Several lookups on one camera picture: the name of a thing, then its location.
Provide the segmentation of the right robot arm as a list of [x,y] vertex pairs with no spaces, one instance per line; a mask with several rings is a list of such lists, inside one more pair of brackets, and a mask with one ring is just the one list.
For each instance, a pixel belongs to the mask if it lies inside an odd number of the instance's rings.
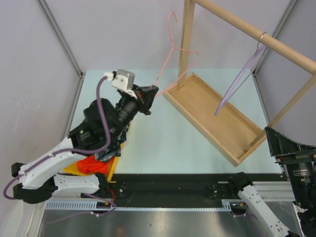
[[297,213],[302,233],[306,237],[316,235],[316,148],[291,140],[271,127],[264,129],[270,155],[282,168],[291,185],[291,192],[279,184],[267,186],[267,193],[260,196],[256,186],[244,172],[228,179],[229,192],[238,196],[257,217],[271,237],[295,237],[271,211],[266,201],[291,201],[300,208]]

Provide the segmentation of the orange shorts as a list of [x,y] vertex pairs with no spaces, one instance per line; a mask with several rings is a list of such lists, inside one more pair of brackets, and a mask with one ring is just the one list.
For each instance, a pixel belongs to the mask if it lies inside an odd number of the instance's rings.
[[90,174],[90,173],[103,173],[108,175],[108,164],[97,161],[95,158],[86,158],[76,162],[77,168],[81,173]]

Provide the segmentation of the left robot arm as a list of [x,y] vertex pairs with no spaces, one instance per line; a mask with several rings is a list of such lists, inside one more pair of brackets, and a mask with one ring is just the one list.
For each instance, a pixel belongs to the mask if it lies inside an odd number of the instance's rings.
[[121,91],[116,105],[97,94],[96,100],[83,111],[82,123],[55,148],[29,164],[14,163],[11,175],[18,184],[12,188],[11,199],[36,204],[55,194],[105,197],[109,185],[106,175],[100,171],[89,176],[62,175],[59,172],[91,155],[112,158],[119,151],[134,117],[138,113],[151,114],[158,87],[134,84],[132,92],[134,96]]

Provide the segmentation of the lilac wire hanger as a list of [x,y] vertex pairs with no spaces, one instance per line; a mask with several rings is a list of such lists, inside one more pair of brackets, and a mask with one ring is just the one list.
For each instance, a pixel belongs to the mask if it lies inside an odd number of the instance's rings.
[[238,89],[244,84],[244,82],[249,78],[251,73],[248,74],[248,76],[240,83],[239,86],[237,86],[237,83],[240,81],[241,77],[245,74],[245,72],[250,68],[250,66],[254,63],[255,59],[259,56],[259,54],[266,48],[266,46],[259,46],[259,44],[262,41],[263,36],[267,32],[263,32],[259,38],[259,41],[257,43],[257,48],[254,54],[249,58],[249,60],[246,62],[246,64],[242,67],[226,93],[224,94],[222,100],[220,101],[214,115],[217,116],[221,109],[227,104],[228,100],[238,91]]

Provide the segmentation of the dark patterned shorts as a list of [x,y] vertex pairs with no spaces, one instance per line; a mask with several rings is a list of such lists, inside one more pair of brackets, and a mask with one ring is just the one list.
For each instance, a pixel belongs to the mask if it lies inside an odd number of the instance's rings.
[[99,153],[95,153],[94,157],[97,161],[109,162],[112,157],[121,156],[121,145],[127,140],[127,132],[129,131],[130,123],[124,128],[112,147],[105,149]]

